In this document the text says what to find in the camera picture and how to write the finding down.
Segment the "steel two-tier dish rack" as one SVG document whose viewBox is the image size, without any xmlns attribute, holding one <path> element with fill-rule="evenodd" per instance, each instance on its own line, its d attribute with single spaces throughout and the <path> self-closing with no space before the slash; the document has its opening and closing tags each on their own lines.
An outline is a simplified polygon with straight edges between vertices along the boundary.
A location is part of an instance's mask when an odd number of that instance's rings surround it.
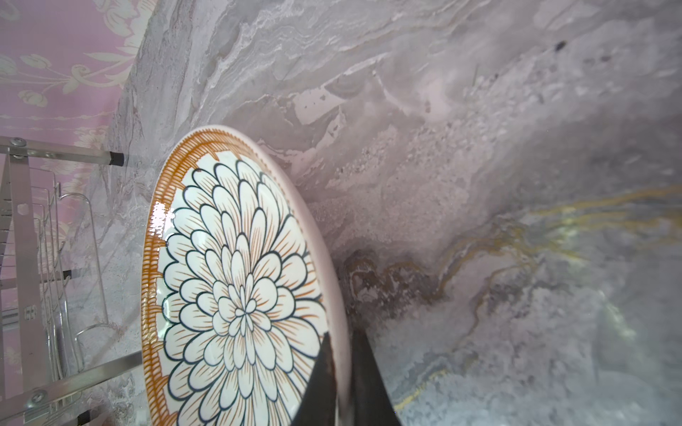
<svg viewBox="0 0 682 426">
<path fill-rule="evenodd" d="M 1 267 L 2 291 L 17 294 L 17 306 L 1 312 L 1 326 L 19 331 L 21 392 L 1 391 L 1 423 L 23 425 L 87 425 L 103 417 L 102 408 L 76 410 L 83 392 L 117 378 L 142 363 L 133 353 L 86 368 L 80 339 L 109 326 L 103 319 L 74 331 L 69 324 L 67 284 L 75 272 L 64 268 L 60 239 L 60 202 L 71 197 L 58 179 L 33 184 L 33 158 L 121 167 L 122 153 L 70 147 L 24 138 L 1 138 Z"/>
</svg>

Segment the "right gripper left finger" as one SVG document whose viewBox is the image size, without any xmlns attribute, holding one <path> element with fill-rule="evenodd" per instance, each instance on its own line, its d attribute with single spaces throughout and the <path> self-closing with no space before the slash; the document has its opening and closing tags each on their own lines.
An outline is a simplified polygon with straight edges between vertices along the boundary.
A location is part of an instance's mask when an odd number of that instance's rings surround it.
<svg viewBox="0 0 682 426">
<path fill-rule="evenodd" d="M 326 334 L 291 426 L 334 426 L 336 422 L 336 371 L 330 336 Z"/>
</svg>

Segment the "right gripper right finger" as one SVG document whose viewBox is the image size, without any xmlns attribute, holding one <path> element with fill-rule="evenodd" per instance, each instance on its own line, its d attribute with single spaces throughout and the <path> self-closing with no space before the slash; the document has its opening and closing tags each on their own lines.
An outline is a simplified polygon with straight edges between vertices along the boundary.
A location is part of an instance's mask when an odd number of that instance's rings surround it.
<svg viewBox="0 0 682 426">
<path fill-rule="evenodd" d="M 352 336 L 352 396 L 355 426 L 401 426 L 388 397 L 378 364 L 364 330 Z"/>
</svg>

